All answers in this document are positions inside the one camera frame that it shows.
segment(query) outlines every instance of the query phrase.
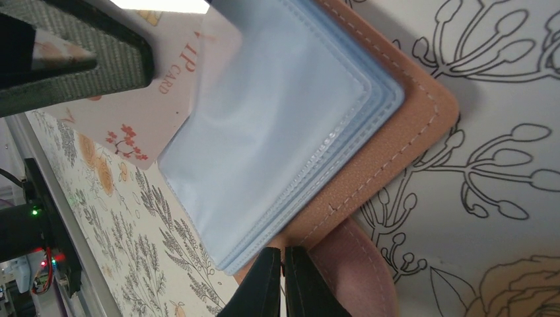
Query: light blue plastic pocket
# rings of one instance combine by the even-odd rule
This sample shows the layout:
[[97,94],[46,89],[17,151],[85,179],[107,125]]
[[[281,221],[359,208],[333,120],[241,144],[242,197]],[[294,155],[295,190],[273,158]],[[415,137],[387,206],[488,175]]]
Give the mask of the light blue plastic pocket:
[[217,268],[234,274],[404,96],[313,1],[214,0],[212,6],[238,29],[240,43],[211,80],[205,69],[215,61],[199,55],[195,110],[159,167]]

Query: orange flower illustration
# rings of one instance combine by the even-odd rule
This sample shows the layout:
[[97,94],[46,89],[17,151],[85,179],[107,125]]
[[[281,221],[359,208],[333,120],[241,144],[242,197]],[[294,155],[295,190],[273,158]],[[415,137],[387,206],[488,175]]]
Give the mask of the orange flower illustration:
[[110,267],[108,267],[107,265],[103,265],[101,268],[105,275],[107,275],[111,279],[113,278],[113,270]]
[[558,316],[560,258],[533,256],[491,268],[465,317]]
[[99,158],[96,165],[97,176],[99,177],[99,182],[101,187],[105,191],[107,196],[111,197],[113,195],[113,174],[111,173],[111,168],[107,163],[107,158]]
[[121,164],[119,164],[119,169],[121,170],[119,181],[126,182],[128,180],[128,167],[126,166],[126,163],[121,162]]
[[160,11],[139,10],[137,13],[153,26],[156,26],[161,18]]
[[185,304],[183,302],[178,302],[177,304],[175,304],[175,302],[173,301],[169,301],[171,302],[171,305],[175,306],[175,317],[185,317],[187,316],[185,314],[185,310],[183,309],[183,306],[185,306]]
[[89,168],[94,168],[96,165],[95,157],[95,144],[93,141],[83,134],[79,134],[78,143],[80,145],[80,152],[82,157]]

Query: card holder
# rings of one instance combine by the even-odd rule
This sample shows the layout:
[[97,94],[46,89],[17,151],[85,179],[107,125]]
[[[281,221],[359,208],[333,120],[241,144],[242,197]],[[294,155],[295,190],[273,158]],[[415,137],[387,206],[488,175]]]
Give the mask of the card holder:
[[[218,269],[247,264],[399,108],[404,93],[317,4],[214,0],[241,34],[159,167]],[[197,61],[201,76],[213,61]]]
[[[334,228],[447,133],[459,115],[453,95],[355,11],[339,0],[315,2],[400,83],[406,98],[383,127],[274,237],[269,246],[275,248],[301,245],[312,250],[322,243]],[[235,275],[237,281],[250,266]]]

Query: stitched edge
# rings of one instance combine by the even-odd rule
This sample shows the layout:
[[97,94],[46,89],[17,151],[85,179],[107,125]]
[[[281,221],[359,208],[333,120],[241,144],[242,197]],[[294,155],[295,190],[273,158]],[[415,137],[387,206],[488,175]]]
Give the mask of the stitched edge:
[[385,299],[384,293],[385,293],[385,289],[383,288],[383,284],[381,284],[381,279],[379,278],[379,270],[377,268],[377,264],[375,264],[375,262],[373,262],[373,260],[371,259],[371,257],[369,256],[369,254],[367,253],[366,249],[364,248],[364,246],[361,244],[360,240],[352,233],[352,231],[350,231],[348,229],[348,227],[346,227],[346,224],[342,225],[344,227],[344,229],[346,229],[346,231],[356,240],[356,242],[358,243],[358,246],[360,246],[360,248],[362,249],[362,251],[364,252],[364,254],[367,256],[367,258],[369,259],[369,262],[371,264],[371,266],[373,267],[373,270],[375,271],[375,277],[377,278],[377,285],[379,286],[379,290],[380,290],[380,296],[381,296],[381,300],[383,301],[383,315],[387,316],[387,300]]
[[[300,9],[298,9],[298,8],[295,8],[295,9],[294,9],[294,5],[293,5],[292,3],[286,1],[286,0],[279,0],[279,2],[280,2],[282,5],[284,5],[284,7],[286,7],[288,10],[290,10],[290,12],[292,13],[292,15],[295,16],[297,19],[299,19],[299,21],[301,21],[301,22],[305,25],[305,27],[306,27],[307,29],[309,29],[311,32],[313,32],[313,33],[315,34],[315,36],[317,37],[317,39],[319,39],[319,41],[321,41],[321,43],[330,51],[331,55],[339,62],[339,64],[342,66],[342,68],[344,68],[344,69],[346,70],[347,74],[348,74],[354,81],[357,81],[357,82],[361,85],[361,89],[362,89],[361,95],[366,95],[366,94],[368,93],[368,92],[365,90],[365,88],[364,88],[364,86],[365,86],[366,83],[360,81],[360,80],[357,78],[356,74],[355,74],[355,73],[352,73],[352,72],[349,70],[349,66],[348,66],[349,63],[348,63],[347,60],[346,60],[346,61],[343,61],[343,60],[340,58],[339,55],[333,53],[333,50],[331,50],[331,49],[328,48],[328,45],[326,44],[326,42],[325,42],[325,40],[324,40],[325,36],[324,36],[324,35],[321,35],[320,32],[317,30],[317,28],[314,28],[311,24],[308,23],[308,21],[306,22],[306,21],[304,21],[304,20],[301,18],[302,15],[301,15]],[[369,94],[372,94],[371,86],[369,87],[369,90],[370,90],[370,91],[369,91]],[[358,100],[355,102],[355,105],[356,105],[356,104],[359,104],[361,99],[362,99],[362,96],[360,96],[360,98],[358,98]],[[386,113],[387,109],[390,108],[393,104],[394,104],[394,100],[393,100],[391,103],[389,103],[389,104],[385,107],[385,109],[383,109],[383,111],[381,111],[381,113],[378,114],[377,116],[378,116],[378,117],[383,116],[383,115]],[[349,117],[349,113],[347,112],[346,115],[344,115],[344,118],[338,123],[338,126],[335,127],[335,129],[334,129],[333,131],[336,131],[337,128],[341,127],[342,123],[348,120],[348,117]],[[377,118],[374,122],[370,123],[370,126],[374,127],[374,125],[376,125],[376,123],[377,123],[378,121],[379,121],[379,118]],[[319,157],[320,157],[320,158],[318,159],[317,162],[320,162],[321,160],[324,160],[324,158],[323,158],[324,153],[322,154],[321,152],[322,152],[322,151],[321,151],[320,149],[318,149],[318,150],[313,154],[313,156],[319,156]],[[303,172],[305,172],[305,170],[308,170],[308,169],[309,169],[310,164],[311,164],[311,160],[308,160],[308,162],[305,164],[305,166],[298,172],[297,178],[300,178],[300,177],[301,177],[301,174],[302,174]],[[332,166],[332,167],[329,169],[329,172],[330,172],[330,170],[332,170],[332,169],[335,168],[335,167],[336,167],[336,166]],[[302,183],[304,180],[309,179],[309,176],[311,175],[310,171],[314,170],[315,168],[316,168],[316,167],[312,167],[312,168],[308,171],[308,174],[305,175],[305,176],[303,176],[303,178],[301,178],[300,183]],[[223,267],[223,268],[225,269],[226,272],[239,270],[239,268],[238,268],[238,266],[240,266],[240,264],[239,264],[239,261],[240,261],[240,260],[239,260],[239,257],[244,253],[244,250],[247,250],[247,249],[249,249],[249,247],[251,247],[251,244],[252,244],[252,243],[251,243],[251,242],[248,242],[248,241],[250,240],[250,237],[251,237],[251,236],[254,236],[254,235],[255,235],[255,234],[254,234],[255,229],[261,227],[261,226],[262,226],[262,223],[263,223],[266,219],[269,219],[269,220],[270,220],[270,218],[271,218],[271,217],[270,217],[271,212],[272,212],[274,209],[277,209],[277,206],[278,206],[278,205],[282,204],[282,203],[286,200],[286,198],[289,197],[289,195],[291,195],[291,193],[293,193],[295,190],[298,189],[298,186],[297,186],[297,185],[294,185],[295,183],[296,183],[296,181],[293,181],[293,182],[291,182],[291,183],[289,184],[288,188],[287,188],[285,191],[282,192],[282,194],[279,196],[279,198],[275,200],[274,204],[265,212],[265,214],[261,217],[261,219],[254,225],[254,228],[253,228],[239,243],[238,243],[238,246],[236,246],[231,252],[229,252],[229,253],[226,255],[225,258],[223,258],[223,259],[217,264],[217,267]],[[309,194],[306,194],[304,197],[300,198],[300,200],[305,199],[307,196],[309,196]],[[293,213],[291,213],[291,214],[286,214],[280,221],[284,221],[288,216],[293,217],[294,215],[295,215],[295,214],[293,214]],[[257,234],[255,237],[253,237],[253,240],[257,240],[258,236],[259,236],[259,234]],[[260,241],[260,242],[265,241],[265,240],[267,240],[270,236],[271,236],[271,234],[268,234],[267,236],[261,238],[259,241]],[[262,245],[259,246],[259,245],[261,244],[260,242],[259,242],[256,246],[254,246],[253,248],[251,248],[251,250],[250,250],[250,252],[249,252],[250,254],[252,254],[252,253],[255,251],[255,249],[257,249],[257,248],[262,248]],[[238,250],[241,248],[241,247],[239,247],[239,246],[245,246],[245,247],[244,247],[244,249],[242,248],[243,250],[238,251]],[[235,253],[241,254],[241,255],[237,255],[237,258],[231,259],[232,257],[234,257],[234,254],[235,254]],[[249,257],[250,257],[250,256],[244,256],[244,257],[242,258],[241,261],[242,261],[242,262],[245,262],[246,259],[249,258]]]
[[336,9],[334,9],[333,7],[331,7],[330,4],[326,3],[325,1],[321,0],[321,3],[327,7],[329,10],[331,10],[333,13],[335,13],[335,15],[337,17],[339,17],[344,23],[346,23],[348,26],[350,26],[352,28],[352,30],[354,30],[356,32],[356,34],[358,34],[359,36],[361,36],[362,38],[364,38],[364,40],[366,40],[366,42],[368,42],[375,50],[377,50],[383,57],[385,57],[386,59],[388,59],[391,64],[393,64],[395,67],[397,67],[406,77],[409,77],[410,79],[412,79],[413,83],[415,83],[420,90],[422,90],[423,92],[426,93],[426,95],[428,96],[428,98],[430,100],[432,100],[434,102],[434,115],[430,118],[430,120],[428,121],[428,123],[426,124],[426,126],[424,126],[410,141],[408,141],[408,143],[402,148],[400,149],[400,151],[398,151],[390,160],[388,160],[387,162],[385,162],[385,164],[383,164],[383,166],[381,166],[374,174],[373,176],[371,176],[366,182],[364,182],[362,185],[360,185],[360,187],[358,187],[358,189],[356,189],[351,195],[349,195],[348,197],[346,197],[346,199],[336,208],[333,208],[330,204],[329,204],[329,208],[331,209],[331,212],[326,215],[325,219],[323,219],[318,225],[316,225],[300,242],[299,244],[303,244],[312,234],[313,232],[315,232],[318,228],[320,228],[326,221],[327,219],[329,219],[336,211],[338,211],[339,209],[341,209],[344,205],[346,205],[352,198],[354,198],[361,190],[363,190],[372,180],[374,180],[381,172],[383,172],[383,170],[385,170],[385,168],[393,163],[393,161],[399,156],[402,155],[403,152],[412,145],[412,143],[414,143],[418,137],[420,137],[420,135],[424,134],[424,132],[426,132],[426,130],[428,130],[428,128],[430,127],[430,125],[434,122],[435,118],[437,118],[439,116],[439,110],[438,110],[438,104],[436,102],[436,100],[434,99],[434,97],[430,94],[430,92],[424,87],[422,86],[422,84],[414,77],[412,77],[412,75],[410,75],[405,69],[403,69],[397,62],[395,62],[393,59],[391,59],[391,57],[389,57],[387,54],[385,54],[380,48],[379,46],[377,46],[376,44],[373,44],[372,40],[370,40],[369,38],[367,38],[360,30],[357,30],[356,27],[354,26],[354,24],[351,24],[350,22],[347,22],[346,19],[344,19],[344,17],[341,16],[341,13],[339,13]]

